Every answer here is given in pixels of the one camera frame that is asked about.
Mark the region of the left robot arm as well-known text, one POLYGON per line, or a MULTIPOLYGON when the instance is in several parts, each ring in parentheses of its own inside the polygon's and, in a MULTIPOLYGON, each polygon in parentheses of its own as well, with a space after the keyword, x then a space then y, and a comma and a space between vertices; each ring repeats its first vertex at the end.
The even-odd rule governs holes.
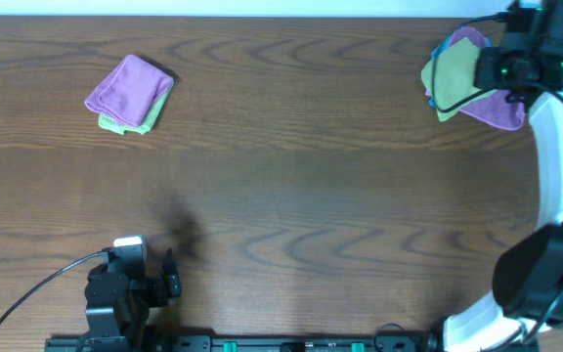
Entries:
POLYGON ((140 244, 102 252, 105 262, 88 275, 85 287, 92 351, 168 351, 171 343, 147 320, 152 308, 165 307, 182 293, 174 254, 164 252, 161 271, 146 275, 146 257, 140 244))

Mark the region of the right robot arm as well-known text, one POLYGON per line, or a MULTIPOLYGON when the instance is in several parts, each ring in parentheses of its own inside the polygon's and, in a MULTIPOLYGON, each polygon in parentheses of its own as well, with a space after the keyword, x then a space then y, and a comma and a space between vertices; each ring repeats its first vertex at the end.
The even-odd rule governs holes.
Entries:
POLYGON ((525 111, 537 146, 538 223, 499 258, 490 292, 428 339, 434 351, 534 351, 541 332, 563 328, 563 1, 513 2, 494 20, 505 26, 497 46, 450 35, 421 76, 441 114, 494 93, 525 111))

